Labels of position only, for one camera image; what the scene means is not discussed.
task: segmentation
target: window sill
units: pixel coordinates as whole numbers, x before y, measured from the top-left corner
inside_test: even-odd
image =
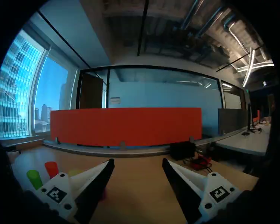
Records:
[[[7,146],[13,146],[22,143],[27,143],[30,141],[36,141],[40,139],[50,140],[50,138],[51,138],[51,133],[48,132],[37,136],[22,136],[22,137],[8,138],[8,139],[0,140],[0,143],[2,144],[3,147],[7,147]]]

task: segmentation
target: glass building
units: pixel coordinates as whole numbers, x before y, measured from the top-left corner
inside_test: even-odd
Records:
[[[29,96],[44,48],[21,31],[0,68],[0,138],[29,135]]]

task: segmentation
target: white desk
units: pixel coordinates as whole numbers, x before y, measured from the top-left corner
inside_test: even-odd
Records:
[[[226,149],[231,149],[252,155],[264,156],[267,151],[271,126],[260,124],[256,127],[262,128],[262,132],[259,133],[257,131],[255,132],[255,134],[249,132],[250,134],[248,136],[243,136],[242,133],[246,132],[243,131],[233,136],[219,140],[216,142],[216,144]]]

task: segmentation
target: black bag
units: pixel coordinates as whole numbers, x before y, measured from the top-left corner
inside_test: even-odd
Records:
[[[175,160],[192,158],[195,156],[196,145],[189,141],[170,144],[170,156]]]

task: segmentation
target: green cup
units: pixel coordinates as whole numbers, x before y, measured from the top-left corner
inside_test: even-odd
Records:
[[[27,177],[36,190],[38,190],[43,186],[43,183],[40,178],[40,174],[37,170],[33,170],[33,169],[29,170],[27,172]]]

